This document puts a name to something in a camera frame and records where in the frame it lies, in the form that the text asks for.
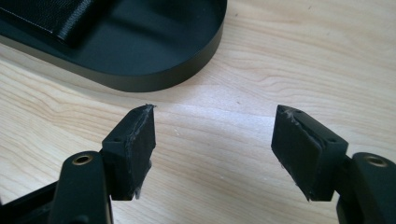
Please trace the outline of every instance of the wooden table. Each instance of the wooden table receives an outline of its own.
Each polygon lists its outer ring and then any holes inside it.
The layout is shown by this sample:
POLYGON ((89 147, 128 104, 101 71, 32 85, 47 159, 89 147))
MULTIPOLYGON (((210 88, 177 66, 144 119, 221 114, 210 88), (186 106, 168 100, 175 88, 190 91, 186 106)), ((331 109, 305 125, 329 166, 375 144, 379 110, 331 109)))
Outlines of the wooden table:
POLYGON ((154 104, 157 146, 141 199, 115 223, 337 223, 271 150, 277 105, 396 161, 396 2, 230 0, 223 39, 196 76, 164 91, 114 91, 0 45, 0 197, 55 181, 74 153, 132 108, 154 104))

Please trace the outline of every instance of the black plastic base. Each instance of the black plastic base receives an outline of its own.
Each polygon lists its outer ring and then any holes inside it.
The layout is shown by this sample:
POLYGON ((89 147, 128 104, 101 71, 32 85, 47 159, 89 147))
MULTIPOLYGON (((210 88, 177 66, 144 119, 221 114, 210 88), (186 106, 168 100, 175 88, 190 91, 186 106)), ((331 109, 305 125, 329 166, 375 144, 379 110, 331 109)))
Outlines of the black plastic base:
POLYGON ((69 48, 0 18, 0 42, 120 91, 185 81, 216 52, 227 0, 116 0, 69 48))

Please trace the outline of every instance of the light wood surface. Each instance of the light wood surface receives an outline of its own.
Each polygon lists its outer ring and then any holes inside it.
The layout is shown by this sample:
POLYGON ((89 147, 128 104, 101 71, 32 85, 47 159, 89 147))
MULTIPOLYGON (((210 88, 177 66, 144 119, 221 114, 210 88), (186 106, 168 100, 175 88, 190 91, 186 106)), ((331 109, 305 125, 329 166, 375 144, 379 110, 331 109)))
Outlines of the light wood surface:
POLYGON ((115 223, 337 223, 309 203, 271 150, 277 105, 396 161, 396 2, 230 0, 223 39, 195 77, 114 91, 0 45, 0 197, 59 177, 132 108, 154 104, 157 147, 141 199, 115 223))

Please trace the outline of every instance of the metal screw hole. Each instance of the metal screw hole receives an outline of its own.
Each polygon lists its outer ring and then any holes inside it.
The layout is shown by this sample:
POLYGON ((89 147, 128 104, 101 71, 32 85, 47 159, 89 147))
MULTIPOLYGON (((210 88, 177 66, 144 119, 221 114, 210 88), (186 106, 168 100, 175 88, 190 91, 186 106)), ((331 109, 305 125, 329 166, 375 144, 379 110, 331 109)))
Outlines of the metal screw hole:
POLYGON ((87 164, 88 162, 90 162, 91 160, 92 160, 91 155, 82 155, 82 156, 79 156, 79 157, 73 159, 73 164, 84 165, 84 164, 87 164))
POLYGON ((366 159, 367 162, 369 162, 370 164, 372 164, 374 166, 378 166, 378 167, 387 167, 388 166, 388 164, 384 160, 382 160, 378 157, 366 156, 364 159, 366 159))

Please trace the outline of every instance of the black plastic part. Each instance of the black plastic part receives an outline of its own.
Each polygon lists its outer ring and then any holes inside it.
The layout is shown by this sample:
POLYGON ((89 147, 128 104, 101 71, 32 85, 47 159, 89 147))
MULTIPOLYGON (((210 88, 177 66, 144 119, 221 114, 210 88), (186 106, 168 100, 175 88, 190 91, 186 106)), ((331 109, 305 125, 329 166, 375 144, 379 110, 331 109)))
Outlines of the black plastic part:
POLYGON ((42 224, 48 216, 57 182, 0 206, 1 223, 42 224))
POLYGON ((158 91, 192 77, 216 52, 227 0, 114 0, 69 48, 0 18, 0 42, 120 91, 158 91))
POLYGON ((395 163, 375 154, 356 153, 350 176, 364 223, 396 223, 395 163))
POLYGON ((363 213, 359 204, 357 202, 346 202, 343 197, 340 197, 337 203, 337 216, 340 224, 364 223, 363 213))
POLYGON ((103 141, 112 200, 129 201, 143 185, 155 148, 153 105, 129 112, 103 141))
POLYGON ((271 147, 307 200, 332 199, 333 175, 346 156, 347 145, 305 112, 277 107, 271 147))
POLYGON ((64 161, 49 224, 109 224, 110 209, 102 155, 86 151, 64 161))

